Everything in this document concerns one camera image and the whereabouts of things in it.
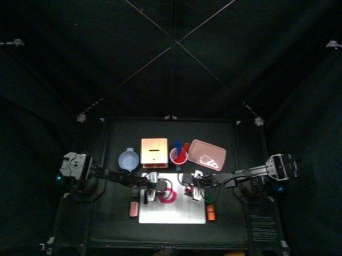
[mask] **black fabric wall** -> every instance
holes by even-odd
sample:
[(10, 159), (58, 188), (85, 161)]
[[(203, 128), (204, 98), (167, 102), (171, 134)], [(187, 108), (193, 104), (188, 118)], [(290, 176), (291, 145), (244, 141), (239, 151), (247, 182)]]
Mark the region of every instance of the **black fabric wall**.
[(24, 255), (52, 231), (54, 175), (76, 122), (14, 56), (0, 51), (0, 60), (0, 255)]
[(320, 66), (268, 120), (271, 153), (292, 153), (300, 178), (282, 199), (295, 255), (342, 255), (342, 52)]

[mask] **orange box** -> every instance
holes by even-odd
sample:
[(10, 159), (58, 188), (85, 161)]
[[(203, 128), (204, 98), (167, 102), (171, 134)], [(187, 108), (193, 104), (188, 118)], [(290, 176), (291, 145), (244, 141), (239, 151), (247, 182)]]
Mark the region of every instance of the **orange box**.
[(168, 167), (167, 138), (141, 139), (140, 162), (143, 168)]

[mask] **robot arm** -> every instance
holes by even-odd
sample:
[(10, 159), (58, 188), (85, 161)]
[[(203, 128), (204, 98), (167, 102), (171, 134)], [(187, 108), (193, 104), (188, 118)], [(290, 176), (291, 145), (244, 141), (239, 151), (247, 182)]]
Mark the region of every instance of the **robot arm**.
[(73, 191), (84, 193), (84, 187), (89, 179), (96, 177), (119, 183), (129, 188), (145, 189), (145, 203), (153, 201), (156, 195), (167, 188), (167, 183), (159, 179), (157, 172), (151, 172), (147, 176), (139, 177), (124, 171), (112, 171), (103, 168), (86, 154), (69, 152), (64, 155), (61, 175), (73, 183)]
[(298, 168), (291, 155), (276, 154), (268, 158), (266, 164), (262, 166), (237, 170), (232, 173), (219, 173), (207, 176), (184, 174), (181, 182), (184, 184), (192, 184), (199, 188), (212, 188), (217, 186), (229, 188), (257, 176), (267, 176), (275, 181), (286, 181), (298, 176), (296, 172)]
[(132, 173), (104, 169), (95, 163), (89, 155), (73, 152), (64, 155), (60, 173), (64, 177), (68, 177), (80, 183), (95, 176), (120, 183), (127, 187), (143, 188), (153, 185), (153, 181), (149, 181), (148, 177), (137, 177)]

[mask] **table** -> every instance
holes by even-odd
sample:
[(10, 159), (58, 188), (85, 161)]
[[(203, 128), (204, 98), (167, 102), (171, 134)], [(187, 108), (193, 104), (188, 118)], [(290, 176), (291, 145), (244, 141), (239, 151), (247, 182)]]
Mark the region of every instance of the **table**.
[[(259, 166), (267, 159), (263, 131), (253, 120), (160, 120), (107, 118), (88, 120), (80, 125), (73, 144), (74, 152), (86, 151), (96, 161), (111, 170), (119, 168), (117, 157), (127, 148), (140, 152), (141, 138), (203, 140), (227, 150), (223, 172)], [(187, 162), (183, 172), (215, 171)], [(139, 166), (136, 173), (145, 170)], [(175, 167), (160, 169), (176, 173)], [(128, 216), (131, 189), (120, 184), (100, 181), (105, 192), (89, 204), (81, 206), (68, 199), (68, 206), (57, 214), (54, 225), (56, 243), (60, 246), (80, 246), (82, 252), (91, 247), (105, 248), (173, 248), (241, 249), (252, 246), (248, 241), (248, 218), (245, 207), (223, 188), (215, 203), (216, 221), (203, 224), (139, 224)], [(208, 190), (212, 196), (216, 191)]]

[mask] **black tent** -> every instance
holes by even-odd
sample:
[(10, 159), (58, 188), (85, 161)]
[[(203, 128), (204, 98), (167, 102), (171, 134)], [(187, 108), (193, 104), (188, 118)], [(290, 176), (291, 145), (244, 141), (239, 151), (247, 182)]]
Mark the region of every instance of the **black tent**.
[(300, 172), (279, 200), (291, 251), (340, 255), (340, 13), (336, 0), (1, 1), (1, 255), (37, 255), (50, 235), (76, 135), (167, 116), (264, 120), (268, 154)]

